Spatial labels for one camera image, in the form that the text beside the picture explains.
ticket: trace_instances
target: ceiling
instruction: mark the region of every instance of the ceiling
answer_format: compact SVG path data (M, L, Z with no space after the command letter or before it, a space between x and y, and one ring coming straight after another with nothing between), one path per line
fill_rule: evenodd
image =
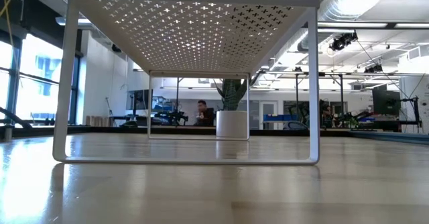
M64 15L66 11L65 0L40 0L53 10ZM355 21L376 22L429 22L429 11L425 5L429 0L379 0L373 7L364 12ZM338 34L333 34L319 44L320 70L325 71L363 71L365 63L370 60L358 43L353 43L341 52L332 56L328 45ZM418 44L429 44L429 30L357 30L359 41L372 58L383 58L383 65L392 70L398 63L398 56L406 50L415 48ZM302 60L306 54L294 59L292 66L304 66Z

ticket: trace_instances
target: white planter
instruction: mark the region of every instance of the white planter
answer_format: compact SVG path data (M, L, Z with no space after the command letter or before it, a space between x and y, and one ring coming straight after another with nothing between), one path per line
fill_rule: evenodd
M216 136L217 137L247 137L246 111L217 111Z

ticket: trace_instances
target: white metal table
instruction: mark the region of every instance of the white metal table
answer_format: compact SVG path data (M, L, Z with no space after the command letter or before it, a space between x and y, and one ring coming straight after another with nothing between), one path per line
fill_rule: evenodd
M68 0L54 132L61 162L315 164L320 156L317 9L320 0ZM152 77L250 79L307 23L310 155L306 160L86 158L65 152L70 82L81 12ZM249 132L249 85L247 85Z

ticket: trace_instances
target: door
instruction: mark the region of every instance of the door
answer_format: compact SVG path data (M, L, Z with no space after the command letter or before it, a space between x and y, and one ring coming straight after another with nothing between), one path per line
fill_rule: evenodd
M260 101L259 102L259 129L263 127L263 116L267 114L277 114L278 106L277 101ZM267 123L265 124L265 130L279 129L279 125L283 123Z

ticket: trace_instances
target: person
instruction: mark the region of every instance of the person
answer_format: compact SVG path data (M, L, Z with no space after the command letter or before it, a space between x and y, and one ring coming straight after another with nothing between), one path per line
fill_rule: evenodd
M198 116L194 126L213 126L213 111L207 109L207 103L204 100L198 101Z

